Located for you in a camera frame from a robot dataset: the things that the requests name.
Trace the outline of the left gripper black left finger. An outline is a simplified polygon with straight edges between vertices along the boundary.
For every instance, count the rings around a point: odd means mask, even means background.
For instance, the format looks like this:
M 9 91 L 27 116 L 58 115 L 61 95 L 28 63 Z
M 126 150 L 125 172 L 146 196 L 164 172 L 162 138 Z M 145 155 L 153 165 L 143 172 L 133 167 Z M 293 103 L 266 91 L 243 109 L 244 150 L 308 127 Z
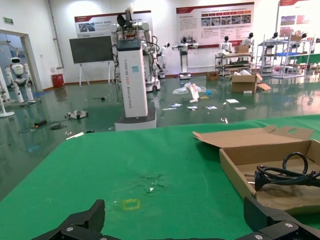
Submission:
M 105 201 L 98 199 L 86 211 L 70 214 L 58 227 L 36 240 L 115 240 L 111 235 L 102 234 L 105 223 Z

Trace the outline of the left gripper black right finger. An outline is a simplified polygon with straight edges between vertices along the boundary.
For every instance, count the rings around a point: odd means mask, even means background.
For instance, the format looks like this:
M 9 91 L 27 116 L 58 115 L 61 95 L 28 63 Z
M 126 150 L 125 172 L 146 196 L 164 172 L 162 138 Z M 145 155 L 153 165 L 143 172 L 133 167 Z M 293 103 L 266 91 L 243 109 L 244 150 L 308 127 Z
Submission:
M 243 199 L 243 216 L 251 233 L 241 240 L 318 240 L 320 231 L 305 225 L 284 210 L 266 207 L 252 196 Z

